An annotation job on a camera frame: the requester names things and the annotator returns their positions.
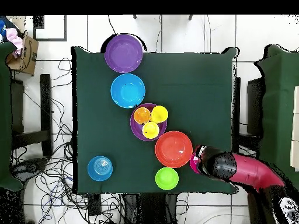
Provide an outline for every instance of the white tile floor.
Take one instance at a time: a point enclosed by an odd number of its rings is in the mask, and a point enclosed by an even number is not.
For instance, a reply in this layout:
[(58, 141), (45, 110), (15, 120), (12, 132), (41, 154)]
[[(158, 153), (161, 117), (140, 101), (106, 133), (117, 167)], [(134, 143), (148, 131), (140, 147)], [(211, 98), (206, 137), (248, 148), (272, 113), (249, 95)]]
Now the white tile floor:
[[(268, 44), (280, 44), (288, 50), (299, 47), (298, 20), (292, 16), (282, 15), (194, 15), (191, 21), (188, 15), (163, 15), (163, 31), (157, 42), (157, 35), (161, 29), (159, 15), (132, 15), (110, 16), (111, 23), (116, 33), (132, 33), (139, 36), (147, 46), (148, 52), (158, 53), (221, 53), (227, 47), (238, 47), (240, 54), (237, 59), (237, 76), (241, 77), (241, 122), (247, 123), (246, 86), (249, 80), (260, 77), (259, 70), (253, 62), (263, 57), (264, 47)], [(38, 39), (63, 38), (64, 16), (45, 16), (44, 30), (37, 30)], [(32, 17), (26, 18), (26, 30), (33, 37)], [(55, 79), (67, 73), (58, 69), (59, 61), (63, 58), (71, 59), (71, 46), (81, 46), (93, 53), (99, 52), (102, 43), (113, 34), (107, 16), (67, 16), (67, 41), (41, 41), (37, 53), (35, 76), (23, 73), (16, 78), (23, 81), (25, 92), (37, 104), (40, 104), (40, 74), (50, 74)], [(60, 64), (60, 69), (69, 69), (67, 60)], [(71, 73), (57, 80), (52, 80), (52, 86), (67, 84), (71, 81)], [(65, 107), (63, 122), (72, 130), (72, 97), (71, 85), (55, 87), (52, 90), (53, 99), (59, 100)], [(40, 109), (26, 95), (24, 99), (25, 131), (40, 130)], [(53, 105), (54, 119), (59, 122), (60, 113), (57, 106)], [(53, 123), (53, 133), (59, 128)], [(246, 125), (240, 125), (242, 133), (246, 133)], [(64, 141), (70, 137), (63, 135)], [(54, 143), (54, 147), (63, 143), (62, 135)], [(28, 146), (23, 158), (41, 157), (41, 146)], [(55, 154), (55, 158), (63, 156), (62, 152)], [(37, 178), (37, 185), (44, 191), (49, 190)], [(177, 216), (179, 224), (249, 224), (247, 193), (241, 188), (232, 196), (226, 194), (181, 194), (178, 200), (186, 200), (188, 196), (189, 210), (187, 213), (183, 201), (178, 202)], [(45, 194), (40, 190), (34, 178), (28, 182), (25, 192), (25, 214), (27, 219), (36, 223), (43, 216), (41, 199)], [(57, 224), (64, 212), (64, 206), (57, 206), (49, 215), (51, 219), (42, 224)], [(115, 212), (114, 219), (119, 219)], [(65, 220), (59, 224), (87, 224), (80, 216), (78, 210), (70, 209), (65, 214)]]

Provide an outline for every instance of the purple plate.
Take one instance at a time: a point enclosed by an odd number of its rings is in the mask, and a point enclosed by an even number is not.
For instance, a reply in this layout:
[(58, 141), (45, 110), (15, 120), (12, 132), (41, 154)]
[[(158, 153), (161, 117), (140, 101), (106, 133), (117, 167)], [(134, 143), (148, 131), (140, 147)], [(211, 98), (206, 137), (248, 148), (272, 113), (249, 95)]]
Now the purple plate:
[(157, 140), (160, 136), (163, 135), (163, 133), (165, 132), (166, 130), (166, 127), (167, 127), (167, 120), (165, 120), (164, 122), (162, 123), (159, 123), (158, 126), (159, 126), (159, 135), (156, 137), (156, 138), (153, 138), (153, 139), (149, 139), (149, 138), (146, 138), (145, 136), (143, 136), (142, 134), (142, 128), (143, 128), (143, 125), (142, 124), (139, 124), (135, 121), (134, 119), (134, 113), (136, 111), (136, 109), (140, 108), (140, 107), (145, 107), (147, 108), (150, 112), (152, 111), (152, 109), (157, 106), (156, 104), (152, 104), (152, 103), (144, 103), (144, 104), (141, 104), (140, 106), (136, 107), (135, 110), (133, 111), (132, 115), (131, 115), (131, 118), (130, 118), (130, 126), (131, 126), (131, 130), (132, 132), (134, 133), (134, 135), (139, 138), (140, 140), (143, 140), (143, 141), (153, 141), (153, 140)]
[(120, 34), (109, 41), (105, 60), (112, 70), (130, 73), (140, 65), (142, 55), (142, 46), (136, 38)]

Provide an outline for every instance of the green bowl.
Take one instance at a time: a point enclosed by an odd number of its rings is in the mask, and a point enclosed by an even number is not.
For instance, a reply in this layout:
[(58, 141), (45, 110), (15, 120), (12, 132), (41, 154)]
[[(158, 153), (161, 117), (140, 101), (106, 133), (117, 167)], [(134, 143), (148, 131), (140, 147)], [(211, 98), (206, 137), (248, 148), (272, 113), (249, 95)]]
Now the green bowl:
[(159, 188), (168, 191), (176, 187), (179, 182), (179, 175), (173, 168), (163, 167), (157, 171), (155, 181)]

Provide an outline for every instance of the dark green tablecloth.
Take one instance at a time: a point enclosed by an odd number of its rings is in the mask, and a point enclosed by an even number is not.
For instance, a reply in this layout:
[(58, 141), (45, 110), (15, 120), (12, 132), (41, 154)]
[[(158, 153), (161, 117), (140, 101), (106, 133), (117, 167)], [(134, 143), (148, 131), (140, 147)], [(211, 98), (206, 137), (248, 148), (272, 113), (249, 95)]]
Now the dark green tablecloth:
[[(145, 53), (132, 72), (145, 85), (142, 103), (165, 106), (169, 111), (166, 131), (184, 132), (194, 148), (205, 144), (230, 151), (236, 53), (234, 48), (224, 54)], [(155, 184), (155, 173), (164, 167), (155, 156), (156, 142), (135, 137), (129, 122), (133, 109), (121, 108), (111, 98), (110, 87), (119, 73), (108, 67), (104, 54), (75, 47), (72, 56), (77, 63), (78, 192), (163, 192)], [(99, 155), (113, 163), (112, 176), (103, 182), (92, 180), (87, 172), (88, 162)], [(196, 174), (189, 164), (176, 171), (179, 184), (169, 192), (235, 192), (228, 183)]]

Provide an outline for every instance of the plate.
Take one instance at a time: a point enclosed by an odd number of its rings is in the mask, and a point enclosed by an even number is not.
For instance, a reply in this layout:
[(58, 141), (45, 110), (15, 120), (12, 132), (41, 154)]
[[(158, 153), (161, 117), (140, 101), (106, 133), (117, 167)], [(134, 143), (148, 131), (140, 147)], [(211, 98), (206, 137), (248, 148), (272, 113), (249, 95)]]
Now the plate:
[(180, 131), (164, 133), (156, 142), (155, 153), (158, 160), (166, 167), (181, 167), (193, 153), (191, 140)]
[(111, 85), (113, 101), (123, 108), (133, 108), (139, 105), (145, 96), (143, 81), (130, 73), (118, 76)]
[(107, 44), (105, 60), (108, 66), (118, 73), (129, 73), (141, 63), (142, 45), (133, 36), (120, 34)]
[[(145, 107), (147, 108), (149, 111), (152, 111), (152, 109), (157, 106), (156, 104), (153, 104), (153, 103), (144, 103), (144, 104), (141, 104), (140, 106), (138, 106), (136, 109), (138, 109), (139, 107)], [(159, 134), (156, 138), (153, 138), (153, 139), (148, 139), (146, 138), (145, 136), (143, 136), (142, 134), (142, 128), (143, 128), (143, 125), (142, 124), (138, 124), (135, 120), (134, 120), (134, 112), (136, 111), (136, 109), (132, 112), (132, 115), (131, 115), (131, 118), (130, 118), (130, 126), (131, 126), (131, 130), (132, 132), (134, 133), (134, 135), (139, 138), (140, 140), (142, 141), (153, 141), (153, 140), (157, 140), (161, 135), (163, 135), (163, 133), (165, 132), (166, 130), (166, 127), (167, 127), (167, 120), (162, 122), (162, 123), (159, 123), (158, 126), (159, 126)]]
[(159, 188), (163, 190), (171, 190), (178, 184), (179, 175), (176, 170), (171, 167), (163, 167), (157, 171), (155, 181)]

